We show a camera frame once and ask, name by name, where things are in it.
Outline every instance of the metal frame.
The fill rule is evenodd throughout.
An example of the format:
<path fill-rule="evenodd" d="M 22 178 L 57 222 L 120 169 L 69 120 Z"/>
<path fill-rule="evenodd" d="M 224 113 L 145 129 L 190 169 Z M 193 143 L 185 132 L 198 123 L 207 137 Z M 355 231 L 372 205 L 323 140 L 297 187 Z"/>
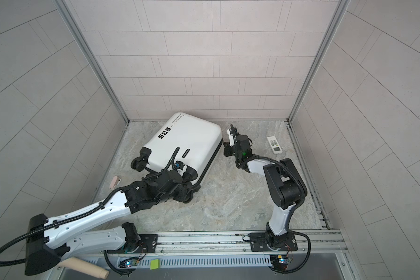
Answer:
<path fill-rule="evenodd" d="M 306 76 L 303 82 L 303 86 L 300 90 L 299 95 L 297 96 L 296 102 L 294 103 L 294 106 L 292 106 L 291 114 L 289 115 L 289 118 L 288 118 L 288 121 L 290 123 L 292 122 L 292 120 L 294 120 L 297 113 L 297 109 L 302 103 L 303 96 L 308 91 L 308 88 L 311 82 L 313 81 L 314 75 L 316 74 L 316 71 L 322 62 L 322 59 L 328 49 L 328 46 L 330 45 L 330 42 L 336 33 L 336 29 L 338 28 L 342 20 L 342 17 L 344 16 L 345 11 L 347 10 L 347 5 L 349 1 L 350 0 L 340 0 L 336 7 L 335 13 L 333 14 L 333 17 L 331 18 L 330 24 L 328 25 L 328 28 L 325 32 L 325 36 L 323 37 L 321 45 L 319 46 L 318 52 L 316 53 L 316 56 L 314 57 L 313 64 L 311 64 L 308 75 Z"/>
<path fill-rule="evenodd" d="M 84 54 L 85 58 L 89 62 L 90 67 L 92 67 L 92 70 L 95 72 L 95 75 L 97 76 L 98 80 L 100 81 L 101 85 L 103 86 L 106 93 L 109 95 L 109 97 L 112 100 L 112 103 L 117 107 L 118 111 L 120 112 L 120 115 L 123 117 L 126 124 L 129 123 L 129 118 L 126 115 L 126 112 L 122 108 L 120 102 L 118 101 L 111 85 L 107 81 L 106 76 L 104 75 L 104 72 L 102 71 L 101 67 L 99 66 L 97 60 L 95 59 L 94 54 L 90 50 L 89 45 L 85 41 L 84 37 L 82 36 L 82 32 L 79 30 L 78 25 L 76 24 L 72 14 L 70 13 L 70 10 L 66 6 L 64 0 L 53 0 L 55 3 L 56 8 L 59 11 L 59 14 L 61 14 L 62 19 L 64 20 L 65 24 L 67 25 L 68 29 L 70 30 L 70 33 L 72 33 L 73 38 L 78 43 L 79 48 L 81 49 L 82 53 Z"/>

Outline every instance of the metal grate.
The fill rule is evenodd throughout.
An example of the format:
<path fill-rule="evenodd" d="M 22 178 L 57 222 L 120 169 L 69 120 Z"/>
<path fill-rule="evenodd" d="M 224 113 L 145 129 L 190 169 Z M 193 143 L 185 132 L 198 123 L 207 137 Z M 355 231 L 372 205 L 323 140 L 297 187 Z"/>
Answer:
<path fill-rule="evenodd" d="M 269 255 L 233 256 L 158 256 L 146 257 L 138 267 L 148 268 L 151 260 L 158 259 L 160 267 L 230 267 L 230 266 L 271 266 Z"/>

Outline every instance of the black plastic bracket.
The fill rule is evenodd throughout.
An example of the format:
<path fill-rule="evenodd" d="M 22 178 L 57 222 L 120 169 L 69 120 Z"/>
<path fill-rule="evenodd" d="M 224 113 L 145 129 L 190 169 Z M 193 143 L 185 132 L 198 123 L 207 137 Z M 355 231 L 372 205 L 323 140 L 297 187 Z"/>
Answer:
<path fill-rule="evenodd" d="M 252 252 L 274 252 L 274 251 L 288 251 L 289 248 L 291 248 L 290 251 L 297 251 L 297 243 L 293 242 L 296 238 L 294 234 L 287 232 L 284 235 L 280 236 L 280 239 L 283 240 L 285 243 L 284 246 L 282 246 L 280 249 L 271 249 L 267 244 L 266 239 L 266 233 L 265 232 L 252 232 L 249 235 L 253 236 L 252 241 L 250 242 L 250 249 Z"/>

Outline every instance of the pink object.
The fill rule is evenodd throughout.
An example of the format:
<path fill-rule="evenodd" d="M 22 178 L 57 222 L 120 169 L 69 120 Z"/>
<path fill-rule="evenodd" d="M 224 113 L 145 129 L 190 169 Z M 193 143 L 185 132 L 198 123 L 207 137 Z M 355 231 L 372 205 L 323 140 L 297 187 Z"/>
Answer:
<path fill-rule="evenodd" d="M 109 188 L 115 189 L 115 187 L 118 185 L 119 182 L 120 182 L 120 178 L 118 178 L 117 176 L 114 176 L 112 178 L 111 185 L 109 186 Z"/>

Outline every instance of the mounting plate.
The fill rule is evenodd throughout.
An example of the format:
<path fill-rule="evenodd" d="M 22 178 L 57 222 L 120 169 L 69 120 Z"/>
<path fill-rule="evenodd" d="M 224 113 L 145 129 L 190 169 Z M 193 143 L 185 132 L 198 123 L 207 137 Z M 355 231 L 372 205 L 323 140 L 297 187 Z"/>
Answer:
<path fill-rule="evenodd" d="M 250 249 L 252 250 L 252 252 L 274 252 L 274 251 L 279 251 L 279 252 L 283 252 L 283 251 L 288 251 L 288 246 L 289 248 L 291 248 L 291 251 L 297 251 L 297 243 L 292 242 L 292 240 L 295 240 L 295 236 L 294 234 L 287 232 L 286 234 L 284 234 L 283 236 L 283 241 L 285 242 L 285 244 L 287 244 L 288 246 L 283 246 L 280 249 L 270 249 L 269 246 L 266 243 L 266 234 L 264 232 L 252 232 L 250 233 L 250 235 L 255 236 L 255 242 L 254 243 L 250 243 Z"/>

